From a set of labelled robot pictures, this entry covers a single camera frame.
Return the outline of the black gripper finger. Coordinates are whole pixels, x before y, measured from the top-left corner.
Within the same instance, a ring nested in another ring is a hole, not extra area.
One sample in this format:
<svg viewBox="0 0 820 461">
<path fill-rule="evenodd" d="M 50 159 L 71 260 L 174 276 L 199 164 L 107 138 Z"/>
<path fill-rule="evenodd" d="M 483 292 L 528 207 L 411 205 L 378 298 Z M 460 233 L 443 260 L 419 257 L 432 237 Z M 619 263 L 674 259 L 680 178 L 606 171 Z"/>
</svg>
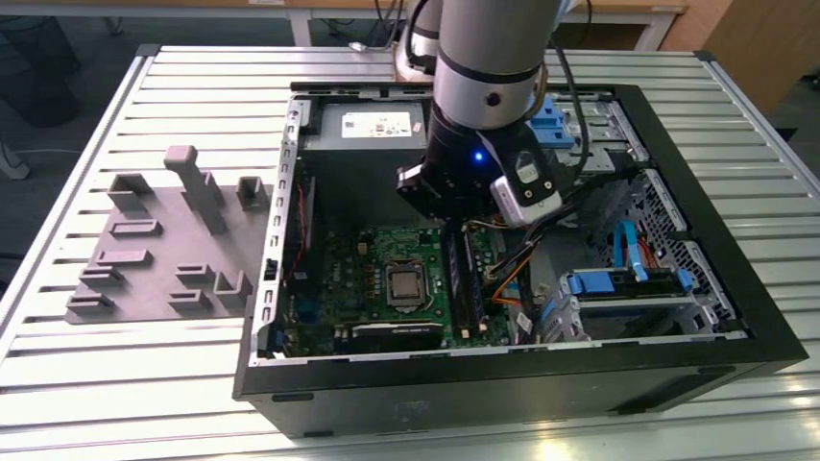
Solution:
<svg viewBox="0 0 820 461">
<path fill-rule="evenodd" d="M 463 190 L 440 166 L 419 163 L 400 168 L 396 192 L 426 219 L 463 226 Z"/>
</svg>

